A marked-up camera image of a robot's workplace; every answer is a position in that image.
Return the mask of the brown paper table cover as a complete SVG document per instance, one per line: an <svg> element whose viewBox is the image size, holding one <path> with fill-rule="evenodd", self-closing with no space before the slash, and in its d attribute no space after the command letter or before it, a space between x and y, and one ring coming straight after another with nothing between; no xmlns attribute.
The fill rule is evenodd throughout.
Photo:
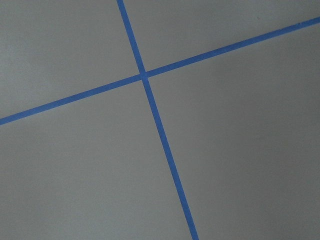
<svg viewBox="0 0 320 240"><path fill-rule="evenodd" d="M317 0L126 0L201 240L320 237ZM189 240L115 0L0 3L3 240Z"/></svg>

